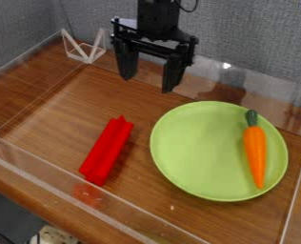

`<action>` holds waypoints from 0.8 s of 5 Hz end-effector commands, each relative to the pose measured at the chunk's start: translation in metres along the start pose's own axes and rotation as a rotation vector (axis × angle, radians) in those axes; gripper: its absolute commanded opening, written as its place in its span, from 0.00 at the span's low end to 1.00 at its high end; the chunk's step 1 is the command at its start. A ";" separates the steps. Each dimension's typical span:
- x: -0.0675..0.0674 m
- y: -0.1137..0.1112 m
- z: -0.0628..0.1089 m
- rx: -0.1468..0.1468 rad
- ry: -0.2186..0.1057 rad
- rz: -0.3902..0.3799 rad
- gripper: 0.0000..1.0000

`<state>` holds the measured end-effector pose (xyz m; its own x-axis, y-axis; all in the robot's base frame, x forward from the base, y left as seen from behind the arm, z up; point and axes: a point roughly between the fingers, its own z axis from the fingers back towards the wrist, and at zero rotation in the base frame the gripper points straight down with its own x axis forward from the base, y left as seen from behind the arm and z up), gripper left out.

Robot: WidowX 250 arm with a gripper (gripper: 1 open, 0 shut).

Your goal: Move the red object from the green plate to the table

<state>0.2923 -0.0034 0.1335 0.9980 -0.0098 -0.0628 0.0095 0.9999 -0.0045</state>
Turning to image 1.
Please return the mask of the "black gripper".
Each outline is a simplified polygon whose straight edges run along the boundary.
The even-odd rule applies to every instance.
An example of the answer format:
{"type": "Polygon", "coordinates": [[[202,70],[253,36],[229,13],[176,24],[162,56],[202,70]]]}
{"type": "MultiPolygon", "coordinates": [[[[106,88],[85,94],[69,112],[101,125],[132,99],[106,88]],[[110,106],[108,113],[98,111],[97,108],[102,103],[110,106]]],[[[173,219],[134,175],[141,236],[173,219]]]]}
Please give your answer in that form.
{"type": "Polygon", "coordinates": [[[192,13],[181,0],[138,0],[136,19],[114,17],[113,42],[117,46],[120,73],[129,80],[138,70],[140,52],[168,58],[164,67],[162,92],[170,92],[180,84],[186,61],[193,60],[198,38],[178,27],[180,12],[192,13]]]}

